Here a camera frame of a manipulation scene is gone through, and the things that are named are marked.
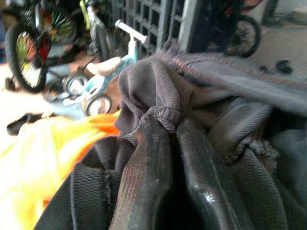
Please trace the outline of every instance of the handlebar grip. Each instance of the handlebar grip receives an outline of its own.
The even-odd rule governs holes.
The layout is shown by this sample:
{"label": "handlebar grip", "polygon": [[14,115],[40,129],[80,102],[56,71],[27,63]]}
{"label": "handlebar grip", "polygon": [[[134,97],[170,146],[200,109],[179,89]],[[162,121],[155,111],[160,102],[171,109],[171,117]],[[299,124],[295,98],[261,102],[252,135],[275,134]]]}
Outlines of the handlebar grip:
{"label": "handlebar grip", "polygon": [[147,44],[148,43],[148,36],[144,36],[141,33],[137,32],[136,30],[132,29],[130,26],[126,25],[125,23],[122,22],[121,19],[117,20],[115,23],[116,28],[120,28],[123,31],[127,32],[131,36],[135,37],[138,39],[142,44]]}

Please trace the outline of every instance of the white handlebar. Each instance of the white handlebar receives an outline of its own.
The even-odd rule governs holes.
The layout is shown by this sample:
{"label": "white handlebar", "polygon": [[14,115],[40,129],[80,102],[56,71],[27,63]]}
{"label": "white handlebar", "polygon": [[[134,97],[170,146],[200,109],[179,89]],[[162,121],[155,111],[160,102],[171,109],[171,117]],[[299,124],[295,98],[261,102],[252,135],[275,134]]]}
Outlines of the white handlebar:
{"label": "white handlebar", "polygon": [[136,30],[132,29],[130,26],[123,23],[121,19],[117,20],[117,22],[115,23],[115,27],[122,29],[123,31],[130,34],[130,36],[140,40],[142,44],[148,43],[148,36],[144,36],[141,33],[137,32]]}

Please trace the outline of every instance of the bicycle seat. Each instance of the bicycle seat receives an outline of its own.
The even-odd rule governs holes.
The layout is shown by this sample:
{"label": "bicycle seat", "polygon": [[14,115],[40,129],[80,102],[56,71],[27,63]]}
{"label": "bicycle seat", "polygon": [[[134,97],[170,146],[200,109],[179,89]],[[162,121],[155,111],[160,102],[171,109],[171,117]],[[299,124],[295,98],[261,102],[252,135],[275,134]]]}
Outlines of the bicycle seat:
{"label": "bicycle seat", "polygon": [[96,75],[99,74],[101,76],[109,76],[111,75],[121,64],[121,57],[114,57],[107,61],[101,63],[89,63],[86,66],[86,69],[90,71],[90,73]]}

